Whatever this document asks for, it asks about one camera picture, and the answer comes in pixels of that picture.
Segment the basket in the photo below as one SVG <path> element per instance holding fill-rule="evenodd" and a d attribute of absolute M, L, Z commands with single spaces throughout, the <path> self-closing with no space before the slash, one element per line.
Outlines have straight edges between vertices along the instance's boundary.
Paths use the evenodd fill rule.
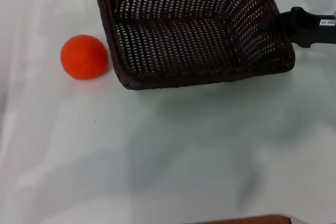
<path fill-rule="evenodd" d="M 243 80 L 291 70 L 284 34 L 259 31 L 274 0 L 98 0 L 115 73 L 128 89 Z"/>

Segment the white surface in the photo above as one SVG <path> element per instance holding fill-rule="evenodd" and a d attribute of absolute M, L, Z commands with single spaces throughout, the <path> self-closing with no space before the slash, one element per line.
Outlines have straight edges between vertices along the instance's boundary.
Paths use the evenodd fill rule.
<path fill-rule="evenodd" d="M 276 0 L 331 14 L 334 0 Z M 288 74 L 127 91 L 72 80 L 96 0 L 0 0 L 0 223 L 174 224 L 282 212 L 336 221 L 336 47 Z"/>

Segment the white label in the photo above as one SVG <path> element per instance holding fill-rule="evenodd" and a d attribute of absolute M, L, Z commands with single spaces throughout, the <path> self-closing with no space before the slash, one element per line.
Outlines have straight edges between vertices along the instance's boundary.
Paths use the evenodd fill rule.
<path fill-rule="evenodd" d="M 321 19 L 320 26 L 336 26 L 335 19 Z"/>

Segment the ball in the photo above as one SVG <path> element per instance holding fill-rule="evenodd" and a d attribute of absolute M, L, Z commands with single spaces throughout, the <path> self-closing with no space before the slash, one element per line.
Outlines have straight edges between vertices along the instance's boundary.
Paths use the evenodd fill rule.
<path fill-rule="evenodd" d="M 108 52 L 100 40 L 89 35 L 78 35 L 62 47 L 61 64 L 71 77 L 90 80 L 107 71 Z"/>

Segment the wicker basket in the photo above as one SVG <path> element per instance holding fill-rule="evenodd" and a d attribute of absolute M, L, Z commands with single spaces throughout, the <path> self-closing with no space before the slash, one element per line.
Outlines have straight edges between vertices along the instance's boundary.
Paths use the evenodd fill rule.
<path fill-rule="evenodd" d="M 285 35 L 258 23 L 274 0 L 98 0 L 114 70 L 128 89 L 237 81 L 289 71 Z"/>

